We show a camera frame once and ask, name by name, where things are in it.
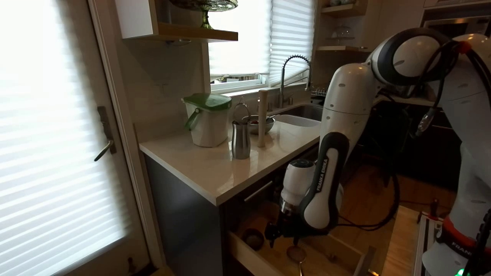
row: white blinds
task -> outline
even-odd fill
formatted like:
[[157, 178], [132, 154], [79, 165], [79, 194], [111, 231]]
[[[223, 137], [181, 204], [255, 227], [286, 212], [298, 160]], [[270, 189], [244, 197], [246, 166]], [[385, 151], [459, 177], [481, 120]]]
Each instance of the white blinds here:
[[269, 0], [241, 0], [237, 10], [211, 13], [212, 28], [240, 33], [240, 42], [209, 43], [211, 76], [267, 74], [270, 10]]
[[[278, 86], [281, 66], [290, 56], [310, 60], [315, 31], [313, 0], [243, 0], [240, 8], [212, 13], [217, 30], [240, 33], [238, 43], [209, 43], [211, 74], [266, 74]], [[292, 60], [287, 77], [307, 70], [303, 60]]]
[[[269, 85], [278, 86], [281, 68], [292, 56], [312, 57], [315, 31], [313, 0], [273, 0], [272, 56], [269, 65]], [[304, 60], [289, 62], [286, 79], [307, 70]]]
[[0, 10], [0, 275], [54, 275], [128, 232], [59, 4]]

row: drawer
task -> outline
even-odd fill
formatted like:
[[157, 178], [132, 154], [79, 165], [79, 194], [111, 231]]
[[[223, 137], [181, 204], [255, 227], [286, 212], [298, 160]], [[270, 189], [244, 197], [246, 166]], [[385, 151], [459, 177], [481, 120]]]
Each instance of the drawer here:
[[[273, 249], [266, 241], [260, 250], [253, 250], [241, 238], [247, 229], [264, 234], [267, 223], [275, 220], [276, 215], [278, 204], [260, 203], [243, 217], [235, 231], [229, 232], [232, 257], [253, 275], [300, 275], [298, 264], [287, 257], [287, 249], [293, 244], [292, 238], [278, 238]], [[304, 275], [307, 276], [365, 276], [375, 254], [375, 249], [361, 254], [330, 235], [303, 238], [300, 247], [307, 254], [303, 261]]]

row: faucet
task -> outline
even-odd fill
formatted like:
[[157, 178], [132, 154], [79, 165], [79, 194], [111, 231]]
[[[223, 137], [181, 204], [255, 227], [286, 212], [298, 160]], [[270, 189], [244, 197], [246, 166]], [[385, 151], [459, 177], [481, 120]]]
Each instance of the faucet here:
[[303, 57], [303, 56], [292, 56], [286, 60], [286, 63], [283, 65], [283, 70], [281, 70], [281, 86], [280, 86], [280, 108], [284, 108], [284, 89], [286, 89], [286, 70], [287, 70], [287, 63], [293, 59], [301, 59], [301, 60], [306, 60], [306, 63], [309, 65], [309, 82], [306, 85], [306, 91], [310, 89], [310, 82], [312, 82], [312, 66], [310, 66], [310, 62]]

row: kitchen counter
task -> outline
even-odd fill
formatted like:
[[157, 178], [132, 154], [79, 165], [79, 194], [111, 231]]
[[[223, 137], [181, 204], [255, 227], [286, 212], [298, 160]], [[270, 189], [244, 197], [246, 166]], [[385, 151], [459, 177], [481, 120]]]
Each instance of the kitchen counter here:
[[140, 149], [218, 208], [315, 146], [318, 139], [319, 128], [300, 128], [276, 122], [266, 135], [264, 148], [258, 148], [258, 137], [250, 137], [249, 160], [234, 160], [229, 140], [218, 148], [198, 148], [184, 129], [180, 134], [140, 143]]

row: robotic arm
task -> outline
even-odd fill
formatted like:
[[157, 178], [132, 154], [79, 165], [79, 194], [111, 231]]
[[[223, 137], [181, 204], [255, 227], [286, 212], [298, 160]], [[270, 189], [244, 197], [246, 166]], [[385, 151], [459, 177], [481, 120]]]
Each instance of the robotic arm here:
[[[491, 42], [482, 36], [454, 40], [431, 30], [408, 30], [385, 40], [365, 63], [339, 68], [329, 86], [316, 165], [292, 163], [281, 192], [278, 226], [267, 237], [327, 235], [338, 224], [344, 166], [362, 135], [370, 111], [378, 103], [381, 85], [428, 85], [438, 96], [419, 131], [430, 125], [441, 105], [462, 140], [459, 194], [451, 215], [444, 224], [445, 235], [459, 240], [436, 243], [424, 264], [431, 275], [456, 275], [477, 249], [476, 234], [491, 209]], [[491, 243], [484, 250], [491, 267]]]

